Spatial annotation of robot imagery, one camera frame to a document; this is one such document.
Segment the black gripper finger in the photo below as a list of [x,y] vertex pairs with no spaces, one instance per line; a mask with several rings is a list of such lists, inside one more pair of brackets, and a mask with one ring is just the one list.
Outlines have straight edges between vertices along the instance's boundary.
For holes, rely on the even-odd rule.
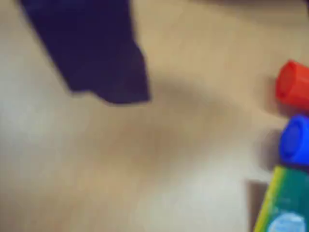
[[65,83],[113,104],[146,102],[150,90],[128,0],[23,0]]

